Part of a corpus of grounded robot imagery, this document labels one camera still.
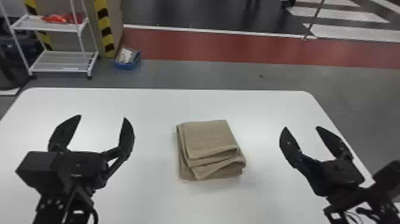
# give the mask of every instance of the yellow and black striped pillar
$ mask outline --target yellow and black striped pillar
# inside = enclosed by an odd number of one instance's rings
[[[35,0],[24,0],[25,6],[28,10],[28,13],[31,15],[38,15],[36,1]],[[47,50],[52,51],[53,47],[51,46],[50,36],[46,32],[38,32],[39,38],[45,44]]]
[[[107,0],[94,0],[95,10],[97,12],[97,19],[99,23],[99,30],[101,33],[102,44],[105,51],[105,57],[113,58],[115,56],[115,46],[113,33],[111,32],[111,22],[108,17]]]

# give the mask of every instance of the towel fold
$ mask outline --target towel fold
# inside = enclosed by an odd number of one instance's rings
[[[214,154],[233,151],[238,144],[226,120],[183,123],[185,147],[190,159],[209,157]]]
[[[178,125],[177,126],[177,133],[178,133],[178,138],[180,139],[185,139],[185,132],[184,132],[184,125]],[[182,141],[181,144],[183,144],[181,147],[186,148],[186,141]],[[188,152],[186,150],[183,150],[183,157],[185,158],[186,164],[189,167],[195,167],[195,166],[201,166],[201,165],[206,165],[210,163],[216,163],[222,160],[226,160],[228,158],[232,158],[238,155],[238,150],[227,150],[222,153],[217,153],[209,156],[205,156],[203,158],[198,158],[198,159],[190,159]]]
[[[246,166],[246,159],[226,120],[177,125],[177,138],[182,179],[230,178],[241,175]]]

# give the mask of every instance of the table surface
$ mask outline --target table surface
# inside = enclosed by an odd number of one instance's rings
[[[64,88],[26,90],[0,121],[0,223],[32,222],[39,194],[14,171],[28,151],[45,151],[55,127],[75,114],[82,114],[82,119],[71,150],[103,151],[116,146],[123,117],[136,134],[130,158],[93,196],[100,224],[328,223],[322,212],[327,201],[313,194],[278,143],[287,126],[305,154],[333,159],[315,127],[342,135],[312,95]],[[248,161],[243,175],[203,182],[180,180],[176,125],[212,119],[228,120]],[[354,156],[366,178],[363,186],[369,186],[371,176]]]

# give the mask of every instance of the blue bin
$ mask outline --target blue bin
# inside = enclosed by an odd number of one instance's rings
[[[132,61],[132,63],[125,64],[125,63],[119,63],[118,61],[114,61],[114,67],[118,69],[132,70],[139,64],[141,58],[142,58],[142,53],[139,51],[138,53],[136,53],[136,57]]]

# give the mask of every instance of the shelf rack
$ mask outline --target shelf rack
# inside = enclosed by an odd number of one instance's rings
[[[76,10],[73,1],[74,0],[70,0],[70,5],[75,24],[48,23],[46,21],[43,21],[40,16],[30,15],[25,8],[26,14],[11,25],[2,1],[0,0],[0,10],[5,17],[7,25],[9,25],[10,27],[11,35],[15,41],[15,44],[17,45],[18,51],[30,77],[36,78],[34,72],[83,72],[86,73],[86,77],[88,79],[92,78],[93,65],[99,56],[99,51],[97,48],[95,35],[93,33],[93,28],[90,25],[88,11],[86,10],[85,6],[85,0],[80,0],[80,2],[82,3],[83,11],[85,13],[85,19],[82,21],[82,24],[77,23]],[[85,47],[83,46],[82,31],[85,29],[86,26],[89,26],[90,33],[93,39],[93,44],[95,46],[95,52],[86,52]],[[29,66],[20,46],[20,43],[18,42],[18,39],[15,35],[16,30],[34,31],[43,47],[43,52],[31,66]],[[77,33],[81,51],[48,51],[42,40],[39,38],[37,33],[38,31]]]

